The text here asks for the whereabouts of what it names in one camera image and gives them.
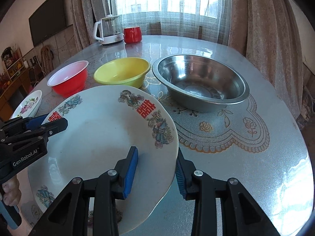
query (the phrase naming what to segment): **wall-mounted tv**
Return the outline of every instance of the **wall-mounted tv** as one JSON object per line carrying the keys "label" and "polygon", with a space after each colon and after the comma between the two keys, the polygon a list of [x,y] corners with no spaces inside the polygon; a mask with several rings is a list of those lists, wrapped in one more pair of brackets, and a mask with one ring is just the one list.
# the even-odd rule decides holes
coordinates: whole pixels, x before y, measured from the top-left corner
{"label": "wall-mounted tv", "polygon": [[35,47],[67,27],[63,0],[46,0],[28,21]]}

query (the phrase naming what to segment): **red cup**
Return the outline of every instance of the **red cup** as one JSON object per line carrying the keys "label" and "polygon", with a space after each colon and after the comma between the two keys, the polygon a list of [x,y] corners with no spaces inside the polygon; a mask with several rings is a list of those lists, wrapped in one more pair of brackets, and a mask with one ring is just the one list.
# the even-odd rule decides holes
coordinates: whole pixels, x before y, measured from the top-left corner
{"label": "red cup", "polygon": [[140,27],[126,27],[124,29],[123,39],[125,43],[137,43],[142,41],[142,33]]}

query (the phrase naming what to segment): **white plate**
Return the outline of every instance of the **white plate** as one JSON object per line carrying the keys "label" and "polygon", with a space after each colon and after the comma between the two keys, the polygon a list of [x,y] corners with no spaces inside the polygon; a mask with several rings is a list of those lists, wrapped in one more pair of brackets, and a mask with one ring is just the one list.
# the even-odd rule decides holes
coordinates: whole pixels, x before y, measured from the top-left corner
{"label": "white plate", "polygon": [[36,90],[29,94],[24,100],[19,104],[18,108],[15,109],[14,113],[10,117],[16,118],[16,117],[34,117],[37,113],[39,106],[42,102],[42,91]]}
{"label": "white plate", "polygon": [[[143,118],[138,107],[150,103],[153,110],[147,108]],[[136,228],[148,218],[174,178],[178,136],[169,114],[151,95],[116,85],[73,95],[44,123],[59,116],[68,120],[68,128],[50,137],[48,154],[28,167],[32,192],[41,210],[45,211],[74,177],[98,177],[136,146],[139,160],[131,193],[127,200],[116,201],[122,212],[119,233]]]}

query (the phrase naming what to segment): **beige curtain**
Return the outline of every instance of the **beige curtain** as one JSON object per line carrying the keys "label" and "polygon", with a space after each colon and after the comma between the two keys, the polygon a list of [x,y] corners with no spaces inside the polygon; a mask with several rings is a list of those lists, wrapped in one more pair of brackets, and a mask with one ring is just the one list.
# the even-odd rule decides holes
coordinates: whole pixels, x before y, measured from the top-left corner
{"label": "beige curtain", "polygon": [[267,78],[296,119],[303,64],[296,20],[288,0],[232,0],[228,46]]}
{"label": "beige curtain", "polygon": [[108,0],[71,0],[77,50],[92,44],[94,22],[110,14]]}

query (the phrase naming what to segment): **metal basin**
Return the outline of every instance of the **metal basin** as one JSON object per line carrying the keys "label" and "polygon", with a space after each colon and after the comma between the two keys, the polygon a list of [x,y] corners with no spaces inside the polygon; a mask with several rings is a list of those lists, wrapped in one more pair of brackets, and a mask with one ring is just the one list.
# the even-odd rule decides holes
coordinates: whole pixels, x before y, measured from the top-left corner
{"label": "metal basin", "polygon": [[180,105],[198,112],[214,112],[243,102],[249,95],[245,79],[213,59],[171,55],[154,62],[152,71]]}

